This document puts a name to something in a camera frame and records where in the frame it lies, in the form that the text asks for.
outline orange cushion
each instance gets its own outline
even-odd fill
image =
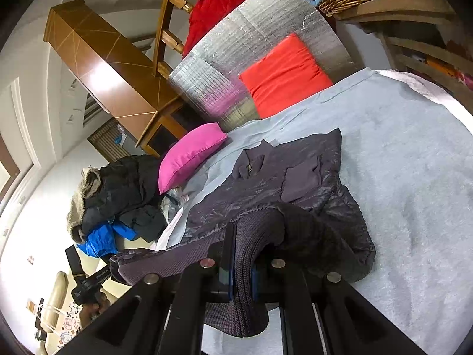
[[[295,33],[239,77],[262,119],[333,85]]]

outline light blue bedsheet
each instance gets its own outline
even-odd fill
[[[429,355],[452,354],[473,324],[473,137],[445,107],[406,84],[362,70],[268,119],[229,133],[189,180],[189,208],[231,173],[242,149],[340,128],[340,177],[365,217],[377,257],[354,284]],[[203,350],[282,354],[278,312],[269,328],[238,339],[205,327]]]

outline silver insulation mat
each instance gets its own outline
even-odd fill
[[[334,83],[356,71],[335,32],[305,0],[246,0],[194,46],[169,82],[210,120],[232,130],[259,119],[238,75],[291,33]]]

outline blue jacket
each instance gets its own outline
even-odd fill
[[[85,244],[77,244],[77,247],[91,257],[115,254],[118,251],[115,245],[114,231],[128,240],[133,240],[136,237],[134,230],[119,222],[113,222],[113,224],[105,222],[93,229],[87,236]]]

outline metal bolt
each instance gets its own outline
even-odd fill
[[[159,280],[159,275],[158,274],[147,274],[145,275],[145,277],[143,278],[143,281],[146,283],[146,284],[155,284],[157,283]]]
[[[211,259],[209,257],[206,257],[205,259],[202,259],[200,261],[200,266],[204,268],[211,268],[215,265],[215,260]]]
[[[341,280],[341,275],[338,272],[329,272],[327,280],[331,283],[338,283]]]
[[[191,4],[189,4],[189,3],[184,4],[184,6],[183,6],[182,8],[183,8],[187,13],[192,12],[192,9],[194,9],[194,7],[193,7]]]
[[[273,259],[271,260],[271,265],[274,268],[283,268],[286,265],[286,262],[282,259]]]

